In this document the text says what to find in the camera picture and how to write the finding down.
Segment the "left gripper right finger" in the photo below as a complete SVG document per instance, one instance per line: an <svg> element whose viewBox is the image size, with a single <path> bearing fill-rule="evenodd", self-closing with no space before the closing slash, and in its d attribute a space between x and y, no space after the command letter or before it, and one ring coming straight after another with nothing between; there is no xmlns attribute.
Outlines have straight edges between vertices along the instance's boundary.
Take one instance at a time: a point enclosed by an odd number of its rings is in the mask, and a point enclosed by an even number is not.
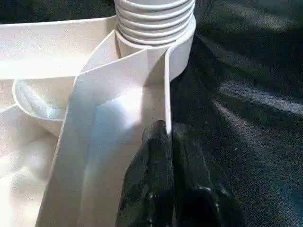
<svg viewBox="0 0 303 227"><path fill-rule="evenodd" d="M242 210L226 174L190 126L172 128L179 227L241 227Z"/></svg>

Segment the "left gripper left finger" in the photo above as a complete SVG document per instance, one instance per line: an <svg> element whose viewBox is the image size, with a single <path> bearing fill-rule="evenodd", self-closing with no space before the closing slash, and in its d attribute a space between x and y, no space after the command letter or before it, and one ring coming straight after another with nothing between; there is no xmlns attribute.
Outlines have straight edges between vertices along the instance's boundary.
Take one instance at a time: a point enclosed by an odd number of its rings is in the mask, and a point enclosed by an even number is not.
<svg viewBox="0 0 303 227"><path fill-rule="evenodd" d="M163 120L153 122L125 176L117 227L170 227L175 204L171 142Z"/></svg>

